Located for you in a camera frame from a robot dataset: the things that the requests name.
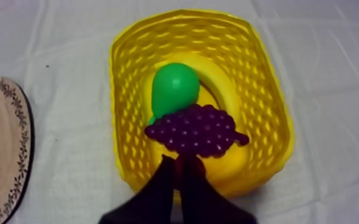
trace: white tablecloth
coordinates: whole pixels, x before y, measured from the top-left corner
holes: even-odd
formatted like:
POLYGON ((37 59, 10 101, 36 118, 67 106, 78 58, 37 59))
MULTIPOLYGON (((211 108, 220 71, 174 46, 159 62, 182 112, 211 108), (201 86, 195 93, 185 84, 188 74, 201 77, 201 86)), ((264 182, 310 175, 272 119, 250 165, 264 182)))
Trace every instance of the white tablecloth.
POLYGON ((133 195, 113 162, 108 51, 126 26, 176 8, 252 23, 295 123, 285 169, 234 202, 266 224, 359 223, 359 0, 0 0, 0 76, 23 87, 36 128, 10 223, 96 223, 133 195))

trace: basket hole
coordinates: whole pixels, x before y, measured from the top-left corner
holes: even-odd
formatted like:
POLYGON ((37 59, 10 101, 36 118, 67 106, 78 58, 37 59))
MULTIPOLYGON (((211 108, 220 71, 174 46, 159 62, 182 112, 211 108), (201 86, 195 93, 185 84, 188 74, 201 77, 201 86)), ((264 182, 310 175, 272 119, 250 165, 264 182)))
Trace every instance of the basket hole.
POLYGON ((132 54, 133 52, 135 52, 137 50, 137 46, 135 45, 133 48, 131 48, 129 50, 129 53, 132 54))
POLYGON ((261 116, 260 114, 258 115, 257 120, 258 120, 259 123, 262 123, 262 122, 263 122, 263 118, 262 118, 262 116, 261 116))
POLYGON ((161 33, 161 34, 156 35, 156 37, 157 38, 162 38, 162 37, 167 36, 169 34, 170 34, 169 32, 165 32, 165 33, 161 33))
POLYGON ((271 117, 273 115, 273 111, 271 110, 271 108, 267 108, 267 115, 269 117, 271 117))
POLYGON ((274 160, 274 156, 273 157, 270 157, 267 161, 266 161, 266 166, 270 166, 271 163, 273 162, 274 160))
POLYGON ((129 131, 132 132, 134 130, 134 125, 131 122, 128 122, 129 131))
POLYGON ((253 115, 253 116, 256 114, 255 109, 253 109, 253 107, 250 108, 250 113, 251 113, 251 115, 253 115))
POLYGON ((259 169, 260 167, 262 167, 262 164, 263 164, 263 160, 260 160, 256 165, 256 168, 259 169))
POLYGON ((259 107, 264 109, 264 102, 261 99, 259 100, 259 107))
POLYGON ((242 52, 241 48, 239 46, 235 46, 235 50, 237 50, 239 53, 242 52))
POLYGON ((270 145, 270 146, 268 147, 268 149, 267 149, 267 154, 268 154, 268 155, 272 155, 272 153, 273 153, 273 146, 270 145))
POLYGON ((224 49, 224 50, 226 50, 226 51, 230 51, 230 50, 231 50, 229 47, 227 47, 227 46, 225 46, 225 45, 221 45, 221 48, 224 49))
POLYGON ((194 40, 194 41, 192 41, 192 43, 200 44, 200 43, 204 43, 204 41, 194 40))
POLYGON ((124 149, 124 154, 127 155, 128 153, 128 147, 126 145, 123 146, 123 149, 124 149))
POLYGON ((217 24, 212 24, 212 27, 217 28, 217 29, 225 29, 224 26, 220 26, 220 25, 217 25, 217 24))
POLYGON ((142 61, 142 59, 143 59, 143 57, 142 57, 142 56, 139 56, 139 57, 137 58, 137 60, 135 61, 135 64, 138 64, 140 61, 142 61))
POLYGON ((129 165, 131 166, 131 169, 135 168, 135 162, 131 158, 129 159, 129 165))
POLYGON ((263 144, 264 144, 264 145, 267 145, 267 144, 268 144, 267 136, 264 136, 264 137, 263 137, 263 144))
POLYGON ((156 56, 156 54, 151 54, 149 57, 147 57, 148 60, 151 60, 152 58, 154 58, 156 56))
POLYGON ((214 48, 212 46, 208 46, 207 49, 210 50, 210 51, 216 51, 217 50, 216 48, 214 48))
POLYGON ((260 131, 260 128, 256 128, 256 135, 257 136, 261 136, 262 135, 262 132, 260 131))
POLYGON ((144 33, 144 34, 142 34, 141 36, 139 36, 137 39, 138 39, 138 40, 144 39, 144 38, 146 38, 149 34, 150 34, 150 32, 144 33))
POLYGON ((258 158, 262 158, 262 156, 263 156, 263 150, 259 150, 258 158))
POLYGON ((135 157, 137 155, 137 149, 135 147, 132 147, 131 151, 132 151, 132 157, 135 157))
POLYGON ((269 122, 266 122, 266 124, 264 125, 264 127, 266 128, 267 132, 269 132, 271 130, 271 127, 270 127, 270 123, 269 122))
POLYGON ((204 29, 193 29, 192 31, 195 32, 195 33, 204 33, 204 32, 206 32, 206 30, 204 30, 204 29))
POLYGON ((277 142, 278 141, 278 133, 276 131, 273 132, 273 139, 277 142))
POLYGON ((138 172, 138 176, 139 176, 141 179, 145 179, 145 176, 144 176, 143 173, 141 173, 141 172, 138 172))
POLYGON ((171 45, 171 43, 166 43, 166 44, 163 44, 163 45, 158 46, 158 48, 159 48, 159 49, 163 49, 163 48, 166 48, 166 47, 168 47, 168 46, 170 46, 170 45, 171 45))
POLYGON ((148 45, 144 46, 144 47, 142 48, 142 50, 145 51, 145 50, 151 48, 152 46, 153 46, 153 43, 149 43, 148 45))
POLYGON ((253 151, 250 150, 249 151, 249 161, 252 161, 253 160, 253 151))
POLYGON ((125 133, 125 141, 130 142, 130 140, 131 140, 131 135, 129 133, 125 133))
POLYGON ((254 162, 251 162, 251 163, 249 163, 249 165, 248 165, 248 167, 247 167, 247 168, 248 168, 249 170, 251 170, 251 169, 253 168, 253 166, 254 166, 254 165, 255 165, 255 163, 254 163, 254 162))
POLYGON ((217 37, 217 36, 209 36, 210 39, 215 40, 215 41, 220 41, 221 38, 217 37))
POLYGON ((135 145, 139 145, 139 138, 135 136, 134 140, 135 140, 135 145))

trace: purple grapes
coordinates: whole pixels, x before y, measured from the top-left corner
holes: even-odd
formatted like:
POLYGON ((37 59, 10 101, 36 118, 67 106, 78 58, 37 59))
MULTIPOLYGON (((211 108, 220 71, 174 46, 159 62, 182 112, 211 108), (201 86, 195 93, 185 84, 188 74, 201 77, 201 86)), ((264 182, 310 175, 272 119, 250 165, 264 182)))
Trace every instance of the purple grapes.
POLYGON ((145 128, 145 134, 178 154, 221 157, 234 141, 249 143, 249 137, 235 131, 234 119, 212 105, 192 104, 168 114, 145 128))

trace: toy fruit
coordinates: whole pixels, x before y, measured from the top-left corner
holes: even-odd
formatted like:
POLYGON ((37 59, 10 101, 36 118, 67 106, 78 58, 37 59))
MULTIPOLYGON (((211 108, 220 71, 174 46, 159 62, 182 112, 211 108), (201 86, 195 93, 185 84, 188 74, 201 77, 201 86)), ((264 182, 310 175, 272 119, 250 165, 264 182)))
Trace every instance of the toy fruit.
POLYGON ((165 114, 188 107, 199 96, 199 78, 196 72, 182 63, 163 66, 153 79, 151 110, 153 117, 149 124, 165 114))
POLYGON ((235 122, 224 110, 198 104, 164 115, 145 128, 145 134, 178 154, 222 157, 234 141, 249 143, 249 137, 235 130, 235 122))

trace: plastic basket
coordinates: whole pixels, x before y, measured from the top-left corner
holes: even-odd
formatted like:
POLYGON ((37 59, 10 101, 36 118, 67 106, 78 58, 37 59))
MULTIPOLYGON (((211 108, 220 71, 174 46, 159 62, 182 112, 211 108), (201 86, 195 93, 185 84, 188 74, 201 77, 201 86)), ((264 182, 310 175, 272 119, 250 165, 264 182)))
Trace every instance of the plastic basket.
POLYGON ((293 150, 283 94, 253 27, 237 17, 204 10, 171 11, 141 20, 124 30, 111 48, 114 151, 122 179, 139 191, 162 154, 177 156, 143 132, 151 117, 153 75, 174 61, 199 66, 223 80, 216 86, 202 80, 198 103, 229 110, 237 130, 250 136, 245 147, 234 144, 221 158, 202 159, 210 183, 226 197, 266 183, 293 150), (215 95, 211 89, 217 87, 227 92, 215 95))

